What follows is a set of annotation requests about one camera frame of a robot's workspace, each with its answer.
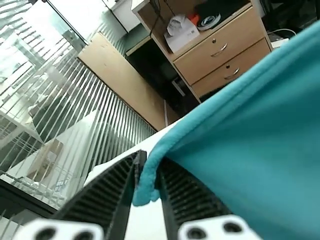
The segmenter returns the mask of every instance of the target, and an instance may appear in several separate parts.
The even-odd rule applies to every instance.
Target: teal cloth
[[[156,144],[133,204],[167,156],[263,238],[320,239],[320,22],[202,103]]]

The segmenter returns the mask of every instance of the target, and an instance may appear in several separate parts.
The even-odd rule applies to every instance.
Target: office desk
[[[199,4],[196,0],[159,1],[163,6],[169,4],[174,13],[185,15],[193,13]],[[164,38],[164,24],[155,24],[158,18],[152,2],[133,0],[131,6],[147,32],[155,26],[152,39],[199,102],[236,80],[273,49],[254,0],[221,2],[217,8],[221,11],[217,25],[200,31],[199,36],[172,52]],[[165,22],[173,16],[168,7],[161,7],[160,14]]]

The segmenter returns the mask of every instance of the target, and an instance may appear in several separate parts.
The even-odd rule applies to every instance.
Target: wooden drawer cabinet
[[[264,37],[256,10],[250,7],[186,52],[174,64],[192,85]]]
[[[270,52],[266,39],[262,39],[234,57],[200,81],[192,85],[194,92],[203,96],[235,80]]]

